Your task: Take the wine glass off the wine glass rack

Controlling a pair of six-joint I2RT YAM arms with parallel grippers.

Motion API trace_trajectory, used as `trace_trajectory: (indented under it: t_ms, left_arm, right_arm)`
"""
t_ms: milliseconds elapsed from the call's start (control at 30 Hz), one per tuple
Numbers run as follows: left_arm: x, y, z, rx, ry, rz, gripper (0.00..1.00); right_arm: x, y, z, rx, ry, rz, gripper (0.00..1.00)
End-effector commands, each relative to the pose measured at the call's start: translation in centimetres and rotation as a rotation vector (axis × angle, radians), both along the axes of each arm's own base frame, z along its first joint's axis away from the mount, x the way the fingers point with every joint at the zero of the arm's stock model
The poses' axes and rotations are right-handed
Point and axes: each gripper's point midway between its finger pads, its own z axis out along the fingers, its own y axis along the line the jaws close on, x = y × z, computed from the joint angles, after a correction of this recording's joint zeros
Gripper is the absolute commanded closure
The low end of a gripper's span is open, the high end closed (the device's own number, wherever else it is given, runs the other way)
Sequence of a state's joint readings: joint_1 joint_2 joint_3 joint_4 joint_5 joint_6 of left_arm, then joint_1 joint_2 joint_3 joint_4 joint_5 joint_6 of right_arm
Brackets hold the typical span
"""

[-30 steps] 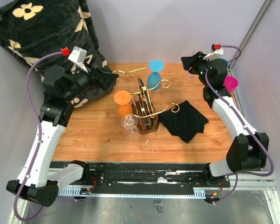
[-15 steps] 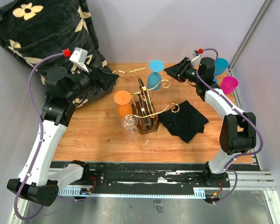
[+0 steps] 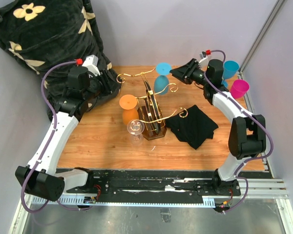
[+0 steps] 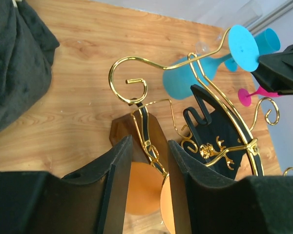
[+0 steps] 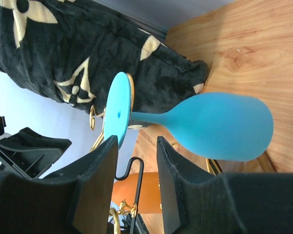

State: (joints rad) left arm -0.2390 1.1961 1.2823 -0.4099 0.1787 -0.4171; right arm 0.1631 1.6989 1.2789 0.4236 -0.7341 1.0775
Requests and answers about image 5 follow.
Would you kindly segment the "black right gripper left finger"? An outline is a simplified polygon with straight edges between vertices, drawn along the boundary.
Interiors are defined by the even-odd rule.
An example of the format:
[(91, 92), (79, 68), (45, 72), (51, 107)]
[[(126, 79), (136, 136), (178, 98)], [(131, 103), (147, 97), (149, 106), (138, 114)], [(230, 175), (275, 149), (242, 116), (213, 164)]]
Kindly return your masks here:
[(0, 234), (105, 234), (118, 140), (43, 179), (0, 172)]

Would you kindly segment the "blue wine glass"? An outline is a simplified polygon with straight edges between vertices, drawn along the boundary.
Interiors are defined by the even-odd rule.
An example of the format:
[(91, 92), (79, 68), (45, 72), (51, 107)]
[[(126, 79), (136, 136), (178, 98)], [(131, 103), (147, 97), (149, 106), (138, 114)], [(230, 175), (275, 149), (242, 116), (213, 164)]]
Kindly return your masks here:
[(215, 160), (256, 159), (272, 140), (272, 113), (255, 97), (203, 93), (152, 114), (132, 111), (133, 96), (130, 76), (119, 72), (109, 89), (104, 123), (104, 139), (116, 136), (119, 146), (131, 120), (162, 125), (188, 151)]

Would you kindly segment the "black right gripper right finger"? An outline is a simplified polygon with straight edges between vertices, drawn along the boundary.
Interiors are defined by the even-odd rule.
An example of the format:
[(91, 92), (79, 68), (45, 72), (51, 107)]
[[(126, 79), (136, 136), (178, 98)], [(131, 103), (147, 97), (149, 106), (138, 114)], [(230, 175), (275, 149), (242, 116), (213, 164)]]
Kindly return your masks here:
[(212, 175), (157, 138), (167, 234), (293, 234), (293, 173)]

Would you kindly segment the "orange wine glass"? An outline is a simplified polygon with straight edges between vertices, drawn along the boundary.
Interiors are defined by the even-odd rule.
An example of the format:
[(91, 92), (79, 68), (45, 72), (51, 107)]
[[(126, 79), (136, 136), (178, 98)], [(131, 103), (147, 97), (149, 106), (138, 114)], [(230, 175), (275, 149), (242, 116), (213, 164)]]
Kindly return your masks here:
[[(138, 175), (138, 173), (132, 173), (127, 179), (114, 182), (111, 197), (112, 202), (119, 205), (125, 200), (129, 205), (133, 204), (136, 195)], [(138, 213), (160, 214), (161, 212), (159, 175), (157, 172), (146, 172), (143, 174)]]

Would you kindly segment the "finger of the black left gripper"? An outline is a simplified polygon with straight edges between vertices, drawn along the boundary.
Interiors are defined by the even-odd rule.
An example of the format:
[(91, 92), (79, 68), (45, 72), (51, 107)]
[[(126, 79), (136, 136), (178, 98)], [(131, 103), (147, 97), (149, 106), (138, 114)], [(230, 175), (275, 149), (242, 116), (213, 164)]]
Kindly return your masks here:
[(72, 142), (63, 138), (39, 135), (30, 128), (0, 139), (0, 171), (11, 172), (26, 179), (45, 173)]

